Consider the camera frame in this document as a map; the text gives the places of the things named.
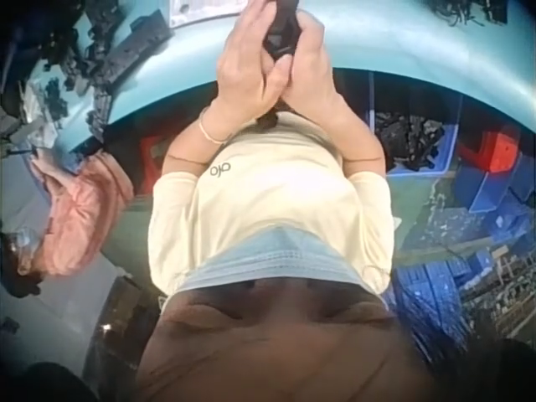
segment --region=woman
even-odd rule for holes
[[[52,153],[38,149],[30,167],[50,195],[43,234],[22,228],[2,233],[2,284],[15,297],[39,294],[46,276],[70,276],[99,253],[111,226],[133,198],[133,188],[116,159],[107,152],[88,157],[74,175]]]
[[[422,309],[397,316],[381,298],[394,248],[382,147],[335,91],[312,16],[298,13],[293,57],[262,49],[275,14],[275,2],[249,1],[218,96],[155,185],[150,266],[170,297],[137,397],[459,400],[452,385],[473,379],[465,349]],[[253,121],[280,98],[299,116],[261,133]]]

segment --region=blue crate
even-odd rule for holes
[[[402,285],[428,282],[428,275],[424,265],[404,266],[397,269],[396,274]]]
[[[521,204],[513,192],[508,190],[497,208],[489,212],[483,227],[498,245],[524,235],[530,228],[532,209]]]
[[[493,267],[493,257],[489,250],[480,250],[467,258],[467,264],[474,276],[480,275],[486,269]]]
[[[404,292],[395,294],[397,308],[410,303],[410,295],[419,309],[447,333],[458,336],[461,300],[451,269],[446,261],[400,267],[395,271]]]
[[[536,191],[536,161],[533,157],[518,154],[510,188],[523,202],[527,202],[530,195]]]
[[[512,237],[517,239],[528,233],[532,227],[530,215],[518,216],[512,225]]]
[[[501,204],[511,182],[512,172],[483,172],[462,161],[454,179],[453,193],[469,212],[490,212]]]
[[[463,258],[453,258],[448,260],[446,263],[449,266],[449,270],[451,271],[452,277],[454,278],[454,282],[456,284],[458,284],[457,279],[471,274],[471,267]]]
[[[460,294],[447,262],[429,262],[425,264],[425,268],[430,278],[430,286],[434,292],[442,321],[449,322],[452,314],[459,317],[461,314]]]
[[[374,129],[376,127],[374,73],[371,73],[369,83],[370,112],[368,114],[368,125],[370,126],[372,132],[374,132]],[[397,167],[387,173],[389,177],[401,178],[420,176],[434,178],[443,176],[449,170],[452,161],[452,155],[454,154],[454,148],[456,146],[456,139],[458,138],[458,128],[461,115],[461,106],[463,103],[463,96],[455,92],[445,92],[445,100],[447,107],[449,107],[449,113],[451,115],[450,120],[455,121],[456,123],[444,125],[445,135],[443,136],[443,138],[440,139],[437,144],[438,155],[437,157],[432,159],[433,163],[435,164],[435,167],[433,169],[423,167],[419,172],[414,172],[412,170],[406,169],[401,165],[397,165]]]
[[[518,241],[516,241],[509,249],[512,254],[515,254],[518,257],[524,257],[527,254],[530,254],[531,252],[535,251],[536,250],[535,229],[531,228],[531,230],[527,234],[520,237]]]

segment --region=wrist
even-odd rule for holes
[[[334,126],[340,126],[348,120],[355,118],[355,114],[343,96],[336,94],[332,100],[330,100],[322,110],[322,113],[318,114],[315,119],[316,123],[324,130],[331,131]]]
[[[213,100],[200,118],[207,133],[217,141],[226,141],[231,138],[242,126],[242,123],[231,118],[232,115],[225,109],[218,99]]]

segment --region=hand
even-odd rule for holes
[[[317,124],[329,118],[341,96],[335,89],[333,69],[324,47],[324,27],[311,14],[298,12],[301,35],[294,54],[291,82],[282,99],[294,111]],[[263,71],[274,69],[271,58],[263,59]]]
[[[270,58],[263,41],[275,16],[276,2],[250,0],[219,59],[218,96],[209,111],[217,110],[235,128],[263,116],[279,100],[289,82],[290,55],[272,62],[267,74],[262,69],[262,60]]]

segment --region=bracelet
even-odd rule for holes
[[[224,144],[226,144],[228,140],[225,140],[225,141],[216,140],[215,138],[212,138],[212,137],[207,133],[207,131],[205,130],[205,128],[204,128],[204,126],[203,126],[203,116],[204,116],[204,112],[206,112],[207,109],[208,109],[208,107],[205,107],[205,108],[203,109],[203,111],[201,112],[201,115],[199,115],[199,119],[198,119],[198,121],[199,121],[199,123],[198,123],[198,124],[199,124],[199,130],[201,130],[201,132],[203,133],[203,135],[204,135],[204,137],[205,137],[205,139],[206,139],[207,141],[210,141],[210,142],[212,142],[212,143],[215,144],[215,145],[224,145]]]

